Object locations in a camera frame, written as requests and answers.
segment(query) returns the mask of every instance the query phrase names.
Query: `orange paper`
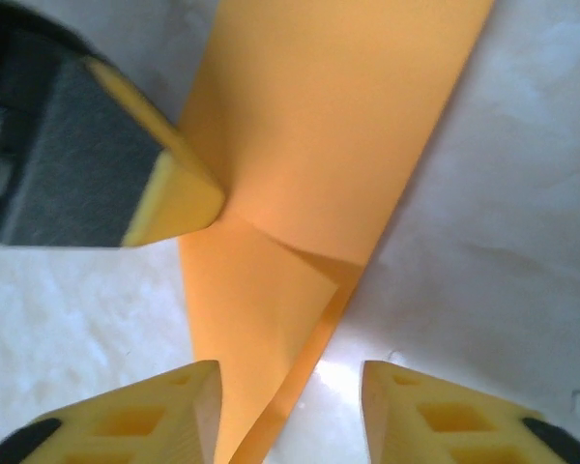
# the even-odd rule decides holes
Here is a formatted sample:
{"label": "orange paper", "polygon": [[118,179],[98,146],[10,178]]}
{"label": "orange paper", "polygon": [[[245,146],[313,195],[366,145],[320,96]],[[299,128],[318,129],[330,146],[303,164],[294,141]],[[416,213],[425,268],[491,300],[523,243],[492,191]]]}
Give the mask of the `orange paper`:
{"label": "orange paper", "polygon": [[181,123],[228,192],[182,239],[217,462],[260,462],[342,316],[491,0],[221,0]]}

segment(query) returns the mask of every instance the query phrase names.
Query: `marble surface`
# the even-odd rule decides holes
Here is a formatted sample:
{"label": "marble surface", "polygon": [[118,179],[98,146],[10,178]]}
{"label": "marble surface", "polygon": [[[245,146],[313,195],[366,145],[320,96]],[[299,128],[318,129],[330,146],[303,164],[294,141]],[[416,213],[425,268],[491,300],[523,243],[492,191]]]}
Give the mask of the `marble surface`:
{"label": "marble surface", "polygon": [[[175,118],[215,2],[26,0]],[[0,249],[0,438],[192,359],[174,242]],[[580,0],[497,0],[348,313],[268,461],[368,461],[364,359],[545,412],[580,437]]]}

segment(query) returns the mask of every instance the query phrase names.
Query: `folded paper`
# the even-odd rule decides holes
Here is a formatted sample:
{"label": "folded paper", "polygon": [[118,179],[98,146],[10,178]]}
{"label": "folded paper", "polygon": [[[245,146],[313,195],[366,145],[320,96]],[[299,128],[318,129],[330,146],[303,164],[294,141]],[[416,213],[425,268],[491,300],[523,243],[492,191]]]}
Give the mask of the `folded paper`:
{"label": "folded paper", "polygon": [[181,240],[217,462],[261,462],[447,102],[491,0],[221,0],[181,130],[224,185]]}

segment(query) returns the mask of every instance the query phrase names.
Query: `white surface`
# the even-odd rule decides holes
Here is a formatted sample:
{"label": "white surface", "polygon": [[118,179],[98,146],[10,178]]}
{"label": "white surface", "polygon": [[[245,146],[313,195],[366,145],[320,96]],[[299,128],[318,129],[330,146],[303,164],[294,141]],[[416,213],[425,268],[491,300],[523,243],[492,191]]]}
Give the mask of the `white surface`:
{"label": "white surface", "polygon": [[[77,26],[178,114],[202,5],[27,3]],[[0,437],[187,362],[182,304],[171,242],[0,250]],[[519,400],[580,436],[580,1],[497,2],[271,463],[367,462],[364,359]]]}

